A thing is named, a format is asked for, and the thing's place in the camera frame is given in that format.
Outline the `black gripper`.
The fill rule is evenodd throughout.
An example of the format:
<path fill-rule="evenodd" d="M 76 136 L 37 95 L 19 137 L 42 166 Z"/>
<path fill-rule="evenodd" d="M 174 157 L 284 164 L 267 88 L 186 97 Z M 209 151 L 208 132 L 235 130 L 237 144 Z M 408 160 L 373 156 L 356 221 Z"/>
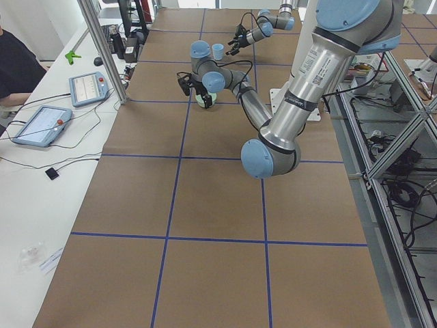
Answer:
<path fill-rule="evenodd" d="M 247 39 L 247 35 L 242 34 L 237 37 L 237 40 L 231 40 L 230 42 L 228 42 L 228 45 L 237 47 L 237 48 L 234 47 L 229 51 L 229 54 L 231 56 L 234 56 L 240 52 L 239 48 L 248 47 L 250 45 L 250 42 Z"/>
<path fill-rule="evenodd" d="M 202 82 L 192 81 L 192 87 L 195 89 L 196 97 L 201 99 L 203 108 L 208 109 L 212 106 L 212 97 L 208 95 L 207 89 L 204 87 Z"/>

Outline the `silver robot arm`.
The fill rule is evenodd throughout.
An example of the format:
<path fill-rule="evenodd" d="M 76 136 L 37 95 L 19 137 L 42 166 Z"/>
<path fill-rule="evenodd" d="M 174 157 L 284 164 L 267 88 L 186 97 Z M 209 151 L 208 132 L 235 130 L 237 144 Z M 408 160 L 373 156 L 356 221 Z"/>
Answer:
<path fill-rule="evenodd" d="M 268 178 L 298 166 L 300 148 L 295 139 L 310 113 L 348 58 L 397 47 L 403 5 L 403 1 L 318 1 L 312 45 L 276 111 L 265 106 L 243 72 L 220 67 L 210 57 L 207 42 L 191 44 L 195 89 L 205 95 L 229 89 L 258 132 L 241 149 L 249 175 Z"/>
<path fill-rule="evenodd" d="M 251 12 L 246 12 L 242 15 L 240 23 L 236 27 L 235 35 L 228 45 L 231 48 L 225 53 L 226 55 L 236 55 L 240 49 L 246 48 L 269 38 L 275 29 L 292 30 L 294 27 L 293 11 L 297 9 L 299 1 L 282 1 L 279 6 L 278 14 L 272 14 L 270 10 L 262 9 L 254 16 Z M 254 28 L 246 29 L 243 26 L 243 20 L 246 15 L 251 15 L 254 20 Z"/>

